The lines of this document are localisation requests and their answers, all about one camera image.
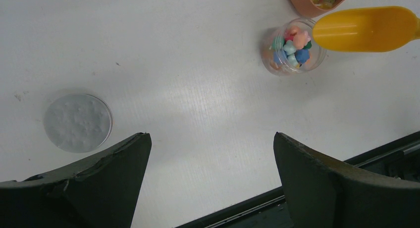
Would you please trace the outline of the yellow plastic scoop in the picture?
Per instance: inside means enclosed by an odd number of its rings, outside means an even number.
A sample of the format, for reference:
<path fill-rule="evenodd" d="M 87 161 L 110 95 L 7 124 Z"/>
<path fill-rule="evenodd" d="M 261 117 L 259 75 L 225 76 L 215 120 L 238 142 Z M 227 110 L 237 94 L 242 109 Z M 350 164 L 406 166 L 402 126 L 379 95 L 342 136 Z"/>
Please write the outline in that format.
<path fill-rule="evenodd" d="M 419 17 L 401 6 L 341 10 L 313 27 L 314 41 L 338 52 L 389 52 L 419 38 Z"/>

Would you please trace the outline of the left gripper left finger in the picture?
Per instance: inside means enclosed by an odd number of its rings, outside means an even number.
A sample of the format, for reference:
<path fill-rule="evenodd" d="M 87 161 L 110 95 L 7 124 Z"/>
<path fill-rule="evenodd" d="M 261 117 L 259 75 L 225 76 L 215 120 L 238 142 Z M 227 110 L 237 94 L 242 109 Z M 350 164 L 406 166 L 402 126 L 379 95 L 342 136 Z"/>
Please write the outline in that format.
<path fill-rule="evenodd" d="M 129 228 L 152 148 L 136 133 L 86 158 L 0 184 L 3 228 Z"/>

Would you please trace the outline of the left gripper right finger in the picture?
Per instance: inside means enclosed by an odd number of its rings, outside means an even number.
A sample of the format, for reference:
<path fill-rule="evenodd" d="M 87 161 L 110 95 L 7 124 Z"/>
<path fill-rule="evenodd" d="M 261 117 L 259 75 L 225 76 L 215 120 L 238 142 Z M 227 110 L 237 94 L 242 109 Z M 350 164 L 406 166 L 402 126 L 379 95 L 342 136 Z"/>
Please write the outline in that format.
<path fill-rule="evenodd" d="M 419 227 L 419 183 L 360 169 L 280 132 L 273 150 L 295 227 Z"/>

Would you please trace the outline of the clear plastic jar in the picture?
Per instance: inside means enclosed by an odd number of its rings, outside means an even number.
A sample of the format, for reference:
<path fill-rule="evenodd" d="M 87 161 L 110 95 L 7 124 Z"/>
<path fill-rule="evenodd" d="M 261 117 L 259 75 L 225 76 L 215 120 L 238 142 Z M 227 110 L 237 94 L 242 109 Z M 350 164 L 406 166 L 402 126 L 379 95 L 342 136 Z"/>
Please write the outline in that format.
<path fill-rule="evenodd" d="M 316 22 L 297 18 L 283 26 L 270 28 L 260 43 L 264 66 L 271 73 L 291 75 L 314 70 L 326 57 L 326 49 L 313 37 Z"/>

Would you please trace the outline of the clear jar lid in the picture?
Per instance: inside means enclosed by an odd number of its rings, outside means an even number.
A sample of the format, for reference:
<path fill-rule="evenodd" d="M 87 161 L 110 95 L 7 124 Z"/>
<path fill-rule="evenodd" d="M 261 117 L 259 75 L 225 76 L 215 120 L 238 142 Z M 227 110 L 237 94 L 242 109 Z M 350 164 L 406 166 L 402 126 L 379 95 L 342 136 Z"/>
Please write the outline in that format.
<path fill-rule="evenodd" d="M 48 106 L 43 125 L 48 139 L 61 150 L 87 153 L 107 141 L 113 128 L 113 116 L 98 97 L 68 94 Z"/>

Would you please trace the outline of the orange tray of lollipops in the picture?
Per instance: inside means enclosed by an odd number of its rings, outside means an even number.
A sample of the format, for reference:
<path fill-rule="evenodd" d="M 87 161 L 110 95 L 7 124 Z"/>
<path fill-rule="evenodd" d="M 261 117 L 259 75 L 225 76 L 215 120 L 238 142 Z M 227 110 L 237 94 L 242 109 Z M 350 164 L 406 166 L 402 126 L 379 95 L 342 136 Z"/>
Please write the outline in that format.
<path fill-rule="evenodd" d="M 329 5 L 328 3 L 322 4 L 319 1 L 315 3 L 314 0 L 290 0 L 296 12 L 306 18 L 314 18 L 326 14 L 338 7 L 343 1 L 335 0 L 331 6 L 327 6 Z"/>

